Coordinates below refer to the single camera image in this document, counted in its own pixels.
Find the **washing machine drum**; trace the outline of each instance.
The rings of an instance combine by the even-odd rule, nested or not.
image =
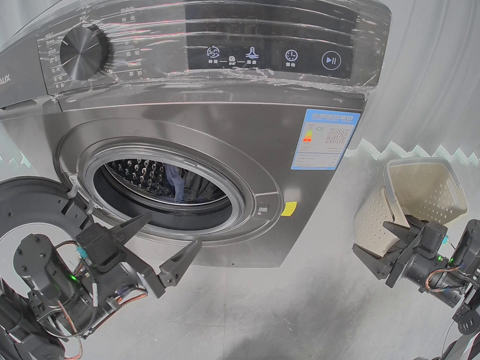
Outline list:
[[[207,178],[161,161],[130,158],[111,161],[93,177],[111,207],[134,218],[152,212],[151,225],[178,231],[218,227],[232,214],[227,195]]]
[[[159,202],[204,204],[225,197],[223,191],[205,177],[159,161],[116,160],[103,170],[130,191]]]

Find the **control panel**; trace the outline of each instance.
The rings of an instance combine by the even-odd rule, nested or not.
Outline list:
[[[59,9],[36,39],[51,95],[225,69],[375,86],[390,17],[382,7],[354,0],[101,0]]]

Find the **yellow warning sticker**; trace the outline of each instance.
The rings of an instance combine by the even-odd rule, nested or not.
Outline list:
[[[297,208],[296,201],[288,201],[285,203],[285,209],[283,210],[280,216],[292,216],[292,213],[295,212],[295,208]]]

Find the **energy label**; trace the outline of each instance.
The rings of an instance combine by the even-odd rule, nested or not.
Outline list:
[[[308,109],[291,169],[336,169],[359,119],[355,112]]]

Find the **play pause button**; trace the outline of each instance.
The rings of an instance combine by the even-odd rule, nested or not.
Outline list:
[[[335,51],[326,51],[321,57],[321,64],[325,69],[334,71],[342,64],[342,57]]]

